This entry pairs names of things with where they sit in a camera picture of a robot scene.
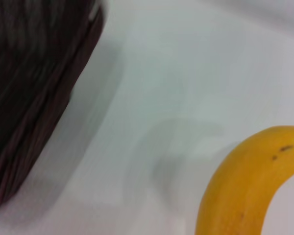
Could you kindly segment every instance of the white surface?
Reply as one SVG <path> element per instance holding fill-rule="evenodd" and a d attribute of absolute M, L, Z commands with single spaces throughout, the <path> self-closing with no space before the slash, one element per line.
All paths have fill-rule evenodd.
<path fill-rule="evenodd" d="M 193 235 L 219 162 L 279 124 L 294 125 L 293 37 L 194 0 L 112 2 L 0 235 Z M 294 235 L 294 178 L 270 206 L 271 234 Z"/>

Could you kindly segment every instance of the yellow banana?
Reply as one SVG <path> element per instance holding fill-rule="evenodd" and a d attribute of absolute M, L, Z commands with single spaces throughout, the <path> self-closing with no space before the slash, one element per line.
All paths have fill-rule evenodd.
<path fill-rule="evenodd" d="M 294 126 L 273 127 L 239 144 L 212 177 L 196 235 L 260 235 L 275 192 L 294 175 Z"/>

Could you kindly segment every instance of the dark spot on banana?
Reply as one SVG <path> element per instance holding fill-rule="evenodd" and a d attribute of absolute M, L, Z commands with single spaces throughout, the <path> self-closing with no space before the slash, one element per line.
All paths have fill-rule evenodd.
<path fill-rule="evenodd" d="M 293 145 L 286 145 L 286 146 L 280 148 L 280 151 L 281 151 L 281 152 L 284 152 L 284 151 L 286 151 L 286 150 L 290 150 L 290 149 L 292 149 L 292 148 L 294 148 Z"/>

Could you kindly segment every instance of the dark brown basket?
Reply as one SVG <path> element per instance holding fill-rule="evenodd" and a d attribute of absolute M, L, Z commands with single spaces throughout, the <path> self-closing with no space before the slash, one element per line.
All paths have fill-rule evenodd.
<path fill-rule="evenodd" d="M 99 40 L 94 4 L 0 0 L 0 205 L 27 177 Z"/>

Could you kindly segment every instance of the white background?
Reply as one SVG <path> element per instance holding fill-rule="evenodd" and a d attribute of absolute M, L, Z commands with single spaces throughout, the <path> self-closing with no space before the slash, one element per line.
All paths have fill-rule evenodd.
<path fill-rule="evenodd" d="M 67 110 L 0 210 L 0 235 L 193 235 L 227 153 L 294 125 L 292 11 L 207 1 L 110 2 Z M 294 177 L 269 208 L 271 234 L 294 235 Z"/>

